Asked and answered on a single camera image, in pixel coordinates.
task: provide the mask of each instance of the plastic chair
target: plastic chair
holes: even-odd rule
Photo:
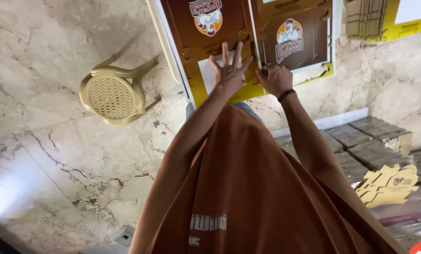
[[[110,66],[114,61],[115,55],[94,67],[82,80],[79,95],[85,108],[105,123],[123,126],[136,121],[161,100],[146,107],[141,85],[141,79],[158,64],[158,56],[132,70]]]

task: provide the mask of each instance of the hand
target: hand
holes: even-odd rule
[[[213,56],[209,57],[210,63],[212,63],[215,71],[217,72],[217,76],[215,78],[215,88],[222,87],[225,91],[225,94],[232,96],[234,95],[240,87],[245,83],[242,80],[243,74],[250,66],[251,62],[253,61],[253,56],[250,56],[240,67],[237,67],[240,62],[240,54],[241,49],[243,47],[242,42],[237,43],[236,52],[233,58],[233,64],[229,64],[228,59],[228,43],[223,43],[223,63],[224,66],[221,67],[214,59]]]
[[[276,98],[285,91],[292,89],[293,73],[284,66],[271,66],[267,71],[256,70],[256,75],[261,81],[261,85]]]

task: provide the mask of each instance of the chicken logo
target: chicken logo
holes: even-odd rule
[[[198,31],[207,36],[214,36],[221,28],[223,16],[221,0],[197,0],[189,3],[191,15],[195,18]]]
[[[281,63],[287,56],[303,50],[303,28],[293,19],[287,19],[276,33],[276,61]]]

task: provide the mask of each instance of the left hand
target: left hand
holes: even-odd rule
[[[253,61],[253,56],[250,56],[243,65],[238,68],[237,65],[240,62],[240,54],[241,49],[243,47],[242,42],[237,43],[236,52],[234,54],[233,63],[229,64],[228,59],[228,43],[223,43],[223,63],[224,66],[221,67],[214,59],[213,56],[209,57],[210,63],[212,63],[215,71],[217,72],[217,76],[215,78],[215,88],[222,87],[225,91],[225,94],[232,96],[234,95],[240,87],[245,83],[242,80],[243,74],[250,66],[251,62]]]

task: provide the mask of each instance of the bracelet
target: bracelet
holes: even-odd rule
[[[292,94],[292,93],[296,93],[296,91],[295,91],[294,89],[289,89],[289,90],[287,90],[287,91],[283,92],[283,94],[282,94],[282,95],[280,95],[280,96],[278,97],[278,101],[281,103],[281,101],[282,101],[284,98],[286,98],[286,96],[287,96],[287,95],[290,95],[290,94]]]

